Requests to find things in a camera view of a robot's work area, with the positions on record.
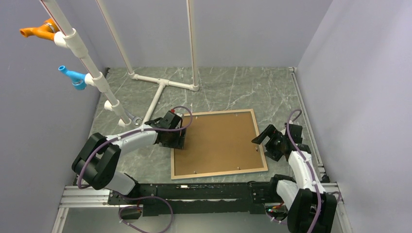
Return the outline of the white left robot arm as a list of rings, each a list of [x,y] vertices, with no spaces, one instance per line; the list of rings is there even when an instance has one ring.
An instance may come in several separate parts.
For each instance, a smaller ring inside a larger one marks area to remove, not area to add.
[[[140,184],[133,177],[117,171],[120,157],[155,144],[182,149],[186,131],[182,116],[171,109],[163,117],[149,120],[125,133],[108,136],[92,134],[71,165],[78,175],[78,187],[110,189],[119,193],[126,203],[135,203],[141,195]]]

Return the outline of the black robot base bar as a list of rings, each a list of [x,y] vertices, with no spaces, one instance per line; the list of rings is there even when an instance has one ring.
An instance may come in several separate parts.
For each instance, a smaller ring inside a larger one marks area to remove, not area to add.
[[[122,198],[112,191],[109,205],[136,205],[143,216],[174,214],[236,213],[264,214],[282,202],[271,182],[246,183],[142,183]]]

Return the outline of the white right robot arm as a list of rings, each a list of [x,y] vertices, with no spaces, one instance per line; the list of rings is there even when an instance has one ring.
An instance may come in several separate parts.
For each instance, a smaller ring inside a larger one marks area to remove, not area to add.
[[[302,126],[287,123],[285,127],[282,132],[270,124],[252,140],[259,145],[268,138],[265,155],[275,161],[285,157],[294,173],[293,177],[274,175],[266,184],[268,196],[285,204],[289,232],[329,233],[338,201],[324,189],[314,171],[311,150],[302,142]]]

